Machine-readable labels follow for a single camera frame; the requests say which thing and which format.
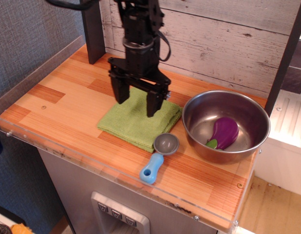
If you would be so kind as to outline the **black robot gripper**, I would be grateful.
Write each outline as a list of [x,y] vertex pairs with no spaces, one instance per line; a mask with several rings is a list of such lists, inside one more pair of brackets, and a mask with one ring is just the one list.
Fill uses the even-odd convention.
[[125,58],[108,59],[113,93],[122,104],[130,97],[130,86],[147,93],[147,116],[153,117],[161,109],[164,98],[170,97],[170,79],[158,69],[160,40],[137,44],[123,40]]

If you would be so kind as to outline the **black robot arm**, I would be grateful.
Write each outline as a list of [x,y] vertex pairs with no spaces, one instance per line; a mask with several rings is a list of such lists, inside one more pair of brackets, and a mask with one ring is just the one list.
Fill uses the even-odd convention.
[[164,25],[159,2],[156,0],[118,0],[122,26],[125,58],[109,58],[113,93],[122,104],[130,97],[130,87],[147,93],[147,116],[160,110],[170,97],[171,80],[158,68],[160,41],[168,43],[160,32]]

